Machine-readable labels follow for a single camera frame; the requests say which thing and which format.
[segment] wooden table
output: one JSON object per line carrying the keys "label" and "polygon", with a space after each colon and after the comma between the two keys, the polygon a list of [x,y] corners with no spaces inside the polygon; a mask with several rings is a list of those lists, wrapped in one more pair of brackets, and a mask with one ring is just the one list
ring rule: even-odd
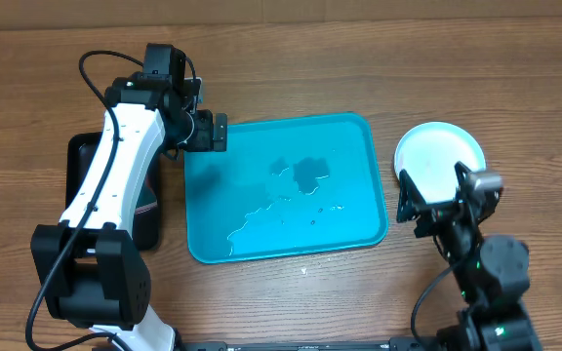
{"label": "wooden table", "polygon": [[[29,240],[36,224],[56,223],[63,210],[67,142],[101,128],[102,108],[77,60],[94,49],[142,58],[147,42],[173,43],[191,56],[207,83],[205,107],[227,113],[230,123],[364,115],[390,218],[399,138],[435,120],[470,131],[506,182],[482,229],[530,246],[532,287],[524,299],[545,348],[562,350],[562,18],[0,32],[0,350],[25,348],[39,287]],[[101,90],[135,69],[117,58],[88,62]],[[143,257],[152,305],[186,341],[410,334],[416,299],[445,268],[430,239],[415,239],[412,223],[394,220],[371,249],[201,264],[187,249],[182,170],[162,167],[164,240]],[[422,307],[420,332],[454,323],[461,307],[449,278]],[[82,333],[52,320],[45,306],[36,321],[42,345]]]}

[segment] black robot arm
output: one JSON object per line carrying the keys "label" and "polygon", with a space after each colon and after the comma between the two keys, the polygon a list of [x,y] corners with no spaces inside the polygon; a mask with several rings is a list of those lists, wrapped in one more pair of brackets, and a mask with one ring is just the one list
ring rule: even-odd
{"label": "black robot arm", "polygon": [[450,265],[445,273],[453,271],[469,305],[458,313],[457,326],[438,331],[431,343],[419,342],[432,350],[542,350],[521,300],[530,287],[528,248],[511,236],[483,237],[478,228],[496,209],[502,178],[489,171],[471,172],[461,162],[455,172],[455,199],[435,204],[426,203],[406,171],[400,173],[397,221],[415,220],[416,237],[433,237]]}

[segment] black bracket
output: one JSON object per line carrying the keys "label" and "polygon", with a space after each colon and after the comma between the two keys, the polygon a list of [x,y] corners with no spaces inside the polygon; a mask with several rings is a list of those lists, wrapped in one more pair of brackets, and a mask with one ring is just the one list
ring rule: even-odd
{"label": "black bracket", "polygon": [[[127,231],[114,228],[107,223],[101,230],[83,229],[79,234],[45,297],[52,317],[78,328],[106,324],[123,330],[142,320],[151,277]],[[30,247],[41,284],[72,230],[67,221],[36,227]],[[91,252],[96,263],[77,261]]]}
{"label": "black bracket", "polygon": [[172,45],[148,44],[142,72],[116,78],[105,91],[108,105],[141,103],[162,114],[167,150],[226,151],[227,117],[197,110],[201,80],[185,80],[185,54]]}

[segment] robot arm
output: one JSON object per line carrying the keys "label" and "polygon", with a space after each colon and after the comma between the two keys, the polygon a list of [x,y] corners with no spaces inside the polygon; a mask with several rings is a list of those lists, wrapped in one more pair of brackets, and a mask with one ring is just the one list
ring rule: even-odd
{"label": "robot arm", "polygon": [[[528,248],[511,236],[483,237],[478,228],[498,205],[502,178],[494,172],[472,172],[461,162],[455,165],[455,172],[459,181],[456,198],[434,204],[426,203],[406,171],[400,173],[396,220],[415,220],[416,237],[432,236],[450,265],[418,300],[412,333],[425,350],[541,351],[521,299],[530,287]],[[417,336],[415,316],[422,300],[450,271],[469,307],[458,313],[457,326],[438,331],[429,344]]]}
{"label": "robot arm", "polygon": [[[114,80],[105,101],[118,126],[106,111],[97,152],[75,198],[58,225],[38,225],[31,240],[45,284],[64,244],[81,228],[47,289],[47,307],[52,317],[78,328],[118,335],[120,349],[173,351],[181,343],[149,305],[150,274],[132,240],[136,204],[151,162],[172,149],[226,150],[226,115],[218,114],[215,125],[210,111],[196,109],[202,80],[192,66],[192,79],[184,79],[187,61],[172,46],[149,44],[143,71]],[[92,213],[82,219],[108,164],[115,128],[119,139],[113,163]],[[78,261],[88,256],[97,262]]]}
{"label": "robot arm", "polygon": [[[120,143],[114,164],[101,191],[95,213],[86,224],[87,229],[101,229],[114,223],[116,229],[132,233],[134,209],[151,160],[164,143],[164,122],[159,110],[148,110],[142,104],[119,103],[113,108],[120,125]],[[75,199],[64,211],[60,222],[67,220],[76,227],[97,188],[109,156],[114,126],[105,112],[105,125],[95,158]]]}

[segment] dark stain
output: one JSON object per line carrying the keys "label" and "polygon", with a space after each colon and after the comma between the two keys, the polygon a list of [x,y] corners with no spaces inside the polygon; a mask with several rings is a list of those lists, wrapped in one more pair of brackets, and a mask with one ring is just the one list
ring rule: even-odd
{"label": "dark stain", "polygon": [[305,195],[313,194],[320,184],[318,179],[329,176],[329,166],[323,158],[307,157],[294,165],[294,181],[299,185],[299,192]]}
{"label": "dark stain", "polygon": [[289,168],[290,165],[288,165],[288,163],[285,162],[285,159],[283,157],[280,157],[272,165],[270,165],[270,173],[273,176],[281,176],[281,174]]}

